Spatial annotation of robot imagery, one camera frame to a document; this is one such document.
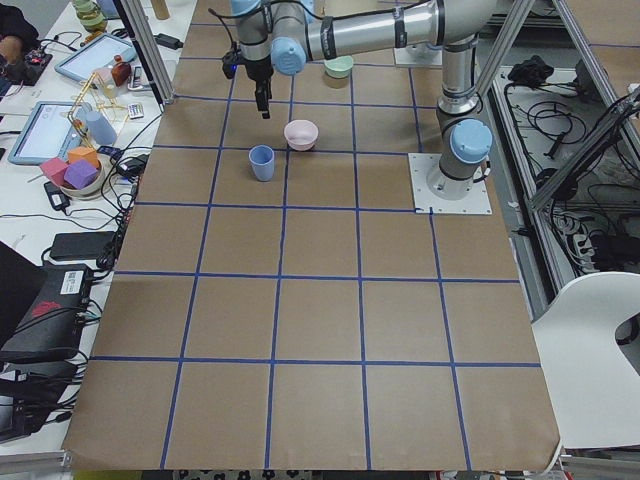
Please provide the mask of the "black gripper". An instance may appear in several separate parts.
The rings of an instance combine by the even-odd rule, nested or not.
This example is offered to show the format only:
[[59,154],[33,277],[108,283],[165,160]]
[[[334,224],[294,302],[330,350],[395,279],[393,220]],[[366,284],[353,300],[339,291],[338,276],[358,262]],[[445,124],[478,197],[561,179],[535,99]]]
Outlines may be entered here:
[[222,57],[222,71],[227,79],[235,77],[237,67],[243,65],[248,77],[255,82],[256,107],[263,119],[270,119],[269,98],[272,97],[271,78],[274,70],[270,57],[250,60],[241,52],[237,42],[232,42],[230,50]]

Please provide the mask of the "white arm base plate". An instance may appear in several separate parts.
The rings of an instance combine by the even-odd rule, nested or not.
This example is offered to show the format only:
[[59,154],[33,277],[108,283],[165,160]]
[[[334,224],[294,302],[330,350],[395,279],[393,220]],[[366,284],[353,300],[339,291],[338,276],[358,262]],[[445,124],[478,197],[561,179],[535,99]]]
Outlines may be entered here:
[[452,180],[440,170],[440,154],[409,153],[414,211],[418,214],[491,215],[480,165],[466,180]]

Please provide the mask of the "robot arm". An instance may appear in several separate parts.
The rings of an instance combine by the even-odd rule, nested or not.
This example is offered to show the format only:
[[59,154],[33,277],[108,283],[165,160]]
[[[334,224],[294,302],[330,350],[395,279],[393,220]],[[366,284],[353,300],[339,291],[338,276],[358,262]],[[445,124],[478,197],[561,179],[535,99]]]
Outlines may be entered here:
[[244,66],[255,100],[269,118],[271,77],[300,73],[311,61],[427,43],[442,50],[442,93],[437,103],[443,153],[437,177],[471,180],[491,148],[469,144],[480,130],[470,123],[481,93],[475,76],[477,36],[496,9],[493,1],[420,1],[409,6],[342,16],[320,16],[311,1],[233,1],[236,39],[222,60],[233,78]]

